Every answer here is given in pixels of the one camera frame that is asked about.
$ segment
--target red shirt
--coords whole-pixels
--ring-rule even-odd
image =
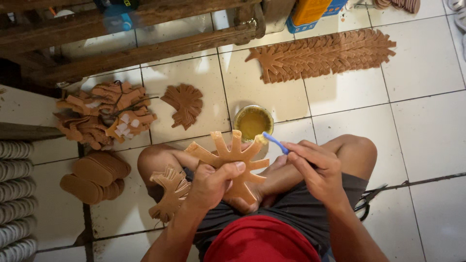
[[[205,262],[320,260],[317,251],[299,231],[264,215],[245,216],[230,223],[204,256]]]

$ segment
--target dark gray shorts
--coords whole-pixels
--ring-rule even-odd
[[[186,179],[192,181],[194,173],[185,168]],[[354,207],[366,190],[368,181],[343,173],[343,188],[349,202]],[[163,196],[161,186],[148,187],[147,191],[156,202]],[[329,222],[324,205],[313,197],[304,181],[294,186],[290,191],[281,194],[273,207],[260,207],[249,215],[267,215],[291,225],[323,256],[330,247]],[[199,225],[193,243],[199,249],[202,259],[212,241],[229,223],[244,215],[232,206],[221,201],[218,206],[210,210]]]

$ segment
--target scissors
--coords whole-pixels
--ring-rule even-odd
[[[379,194],[384,188],[386,188],[388,186],[388,184],[383,184],[381,186],[379,186],[376,190],[374,190],[373,192],[371,193],[367,193],[367,194],[363,194],[360,198],[359,198],[359,202],[358,204],[362,201],[362,203],[360,205],[357,205],[353,210],[354,212],[357,212],[363,208],[365,208],[365,211],[364,211],[364,214],[361,218],[359,218],[360,221],[364,221],[367,216],[369,215],[369,209],[370,209],[370,204],[369,202],[375,198],[375,196],[377,194]]]

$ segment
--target knee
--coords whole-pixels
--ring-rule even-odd
[[[148,146],[142,150],[137,158],[137,169],[145,181],[148,180],[152,171],[156,171],[157,163],[164,162],[163,159],[170,154],[172,149],[171,146],[159,144]]]
[[[344,143],[356,146],[359,150],[377,158],[377,147],[369,138],[345,134],[341,136]]]

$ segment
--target yellow glue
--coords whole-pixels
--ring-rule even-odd
[[[267,131],[267,121],[264,116],[258,112],[248,112],[239,122],[239,130],[242,136],[247,140],[254,140],[256,135]]]

